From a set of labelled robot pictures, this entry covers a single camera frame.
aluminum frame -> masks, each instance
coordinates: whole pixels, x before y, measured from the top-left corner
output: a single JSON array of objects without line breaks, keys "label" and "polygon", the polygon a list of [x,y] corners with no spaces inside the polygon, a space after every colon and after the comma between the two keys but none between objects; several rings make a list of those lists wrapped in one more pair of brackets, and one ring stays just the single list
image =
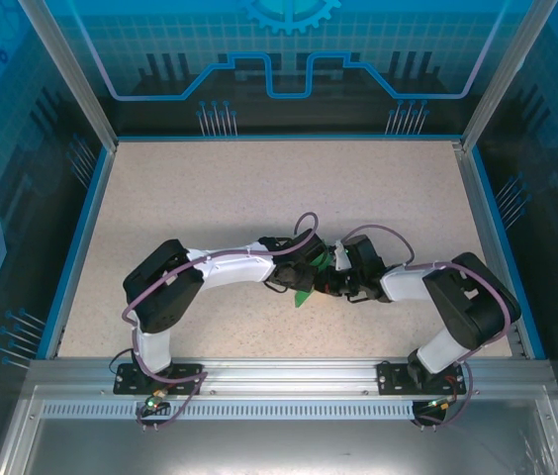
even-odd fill
[{"label": "aluminum frame", "polygon": [[48,6],[43,0],[18,1],[97,137],[114,152],[119,140]]},{"label": "aluminum frame", "polygon": [[[403,362],[404,358],[391,358]],[[427,398],[378,396],[375,366],[381,359],[176,359],[199,362],[209,372],[194,401],[412,401]],[[474,399],[536,402],[540,429],[558,469],[558,387],[549,361],[472,359]],[[24,473],[44,417],[53,401],[97,404],[143,397],[112,394],[107,359],[33,361],[0,453],[0,475]],[[86,419],[77,415],[72,419]]]},{"label": "aluminum frame", "polygon": [[486,129],[512,80],[523,65],[525,57],[547,23],[556,2],[557,0],[532,0],[529,10],[497,67],[497,72],[484,91],[462,135],[462,146],[465,151],[471,151],[477,144],[477,140]]},{"label": "aluminum frame", "polygon": [[[465,151],[461,143],[454,143],[455,156],[459,164],[459,171],[466,189],[470,211],[477,227],[477,234],[486,257],[486,265],[501,280],[508,290],[514,294],[514,284],[508,268],[508,262],[501,248],[497,228],[494,225],[488,197],[484,193],[477,164],[471,151]],[[510,338],[510,348],[514,355],[523,354],[527,358],[534,358],[534,350],[530,341],[523,318],[518,319],[512,326],[518,333],[519,339]]]}]

enclosure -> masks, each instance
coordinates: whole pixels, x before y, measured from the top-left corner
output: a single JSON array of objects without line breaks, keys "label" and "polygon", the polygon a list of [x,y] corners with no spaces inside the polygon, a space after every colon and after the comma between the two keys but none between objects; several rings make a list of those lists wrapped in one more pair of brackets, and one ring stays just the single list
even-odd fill
[{"label": "enclosure", "polygon": [[[308,211],[326,243],[380,224],[415,262],[474,252],[516,296],[465,414],[420,430],[435,395],[381,391],[432,302],[246,282],[173,328],[208,376],[143,433],[111,361],[126,276]],[[138,470],[558,473],[558,2],[0,0],[0,474]]]}]

vented metal rail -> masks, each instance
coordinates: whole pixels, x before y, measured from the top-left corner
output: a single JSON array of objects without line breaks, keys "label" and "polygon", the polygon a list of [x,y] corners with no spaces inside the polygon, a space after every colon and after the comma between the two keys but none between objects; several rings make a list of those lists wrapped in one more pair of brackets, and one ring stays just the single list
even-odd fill
[{"label": "vented metal rail", "polygon": [[[413,418],[413,400],[430,399],[379,396],[375,366],[381,359],[180,362],[203,364],[209,372],[202,394],[181,418],[187,421],[399,421]],[[558,467],[558,387],[549,362],[473,358],[470,365],[473,401],[534,402]],[[144,397],[116,396],[113,382],[107,360],[32,361],[0,454],[0,474],[24,473],[43,420],[132,424]],[[169,400],[170,411],[182,401],[183,397]]]}]

green object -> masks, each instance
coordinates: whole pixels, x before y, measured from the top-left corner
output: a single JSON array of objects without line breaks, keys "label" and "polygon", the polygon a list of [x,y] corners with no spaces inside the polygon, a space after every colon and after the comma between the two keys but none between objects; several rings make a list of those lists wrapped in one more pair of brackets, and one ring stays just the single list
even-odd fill
[{"label": "green object", "polygon": [[[331,263],[331,254],[329,252],[324,252],[320,254],[318,257],[316,257],[311,262],[311,265],[317,267],[319,269],[319,272],[321,272],[323,269],[328,267],[330,263]],[[310,297],[313,292],[314,289],[311,290],[310,292],[304,292],[302,290],[298,291],[295,294],[295,307],[296,308],[301,307],[304,304],[304,302],[308,300],[308,297]]]},{"label": "green object", "polygon": [[150,408],[150,409],[152,409],[152,408],[157,408],[158,405],[159,405],[162,401],[164,401],[164,400],[163,400],[161,397],[159,397],[159,396],[149,396],[149,397],[146,399],[145,402],[146,402],[147,407]]}]

black wire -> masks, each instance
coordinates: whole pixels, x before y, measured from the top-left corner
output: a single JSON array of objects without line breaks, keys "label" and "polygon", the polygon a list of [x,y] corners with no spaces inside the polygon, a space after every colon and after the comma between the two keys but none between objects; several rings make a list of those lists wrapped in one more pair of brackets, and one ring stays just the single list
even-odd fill
[{"label": "black wire", "polygon": [[288,287],[284,287],[283,290],[279,290],[276,287],[273,287],[272,285],[270,285],[268,282],[264,282],[263,285],[268,287],[273,292],[277,292],[278,294],[285,294],[286,292],[288,292]]},{"label": "black wire", "polygon": [[112,374],[117,374],[116,371],[112,371],[112,365],[114,364],[114,362],[119,359],[122,355],[124,355],[125,353],[132,351],[133,348],[126,348],[123,351],[120,351],[119,353],[116,354],[116,356],[114,358],[112,358],[112,360],[110,361],[110,364],[108,364],[108,369],[110,370],[110,372]]}]

